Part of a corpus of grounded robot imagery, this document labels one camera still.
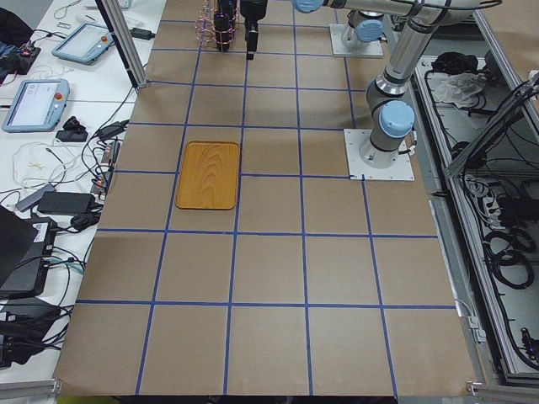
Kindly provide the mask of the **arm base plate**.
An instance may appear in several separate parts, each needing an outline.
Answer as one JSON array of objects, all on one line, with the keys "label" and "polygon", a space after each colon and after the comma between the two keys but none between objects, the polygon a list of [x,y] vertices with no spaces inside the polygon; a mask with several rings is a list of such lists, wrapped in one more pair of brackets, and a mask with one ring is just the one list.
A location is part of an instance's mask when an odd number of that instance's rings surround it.
[{"label": "arm base plate", "polygon": [[351,180],[414,181],[405,140],[396,151],[379,151],[371,144],[371,130],[345,129],[344,145]]},{"label": "arm base plate", "polygon": [[382,58],[382,22],[368,20],[352,28],[348,24],[330,24],[334,56]]}]

